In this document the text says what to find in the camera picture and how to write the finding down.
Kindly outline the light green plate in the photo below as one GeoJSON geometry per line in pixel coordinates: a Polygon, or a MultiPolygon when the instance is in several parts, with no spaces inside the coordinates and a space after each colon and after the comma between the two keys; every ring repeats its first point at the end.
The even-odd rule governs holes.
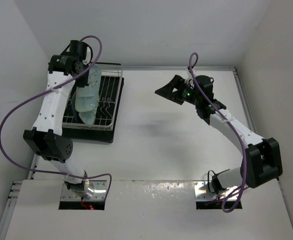
{"type": "Polygon", "coordinates": [[[99,90],[102,77],[102,69],[94,65],[88,72],[85,87],[76,89],[75,109],[79,113],[95,112],[99,104],[99,90]]]}
{"type": "Polygon", "coordinates": [[[79,112],[78,116],[84,124],[93,125],[96,118],[96,112],[94,110],[79,112]]]}

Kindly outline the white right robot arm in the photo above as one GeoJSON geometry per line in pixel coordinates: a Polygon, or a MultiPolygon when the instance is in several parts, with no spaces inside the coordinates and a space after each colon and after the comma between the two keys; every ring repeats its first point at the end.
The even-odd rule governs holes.
{"type": "Polygon", "coordinates": [[[155,91],[169,101],[195,107],[200,119],[222,133],[242,154],[241,166],[214,173],[207,190],[218,195],[228,188],[245,185],[257,188],[283,174],[280,145],[276,139],[264,138],[238,121],[227,107],[214,97],[214,79],[198,75],[184,79],[175,75],[155,91]]]}

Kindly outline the dark blue leaf plate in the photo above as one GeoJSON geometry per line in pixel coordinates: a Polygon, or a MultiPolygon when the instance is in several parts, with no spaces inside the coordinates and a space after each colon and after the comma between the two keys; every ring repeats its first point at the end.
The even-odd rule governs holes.
{"type": "Polygon", "coordinates": [[[67,105],[67,112],[69,113],[69,115],[72,115],[75,119],[77,119],[78,112],[76,110],[75,103],[76,103],[76,93],[74,93],[69,100],[69,103],[67,105]]]}

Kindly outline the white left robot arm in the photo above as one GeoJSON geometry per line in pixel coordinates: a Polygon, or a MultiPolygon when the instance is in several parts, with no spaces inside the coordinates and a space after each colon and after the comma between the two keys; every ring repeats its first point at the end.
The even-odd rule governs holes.
{"type": "Polygon", "coordinates": [[[54,165],[60,173],[65,173],[64,183],[68,190],[82,200],[92,195],[87,173],[71,159],[73,142],[63,136],[63,117],[69,95],[75,82],[72,78],[84,69],[88,45],[72,40],[60,55],[53,55],[48,63],[47,90],[40,112],[31,130],[25,130],[23,139],[45,161],[54,165]]]}

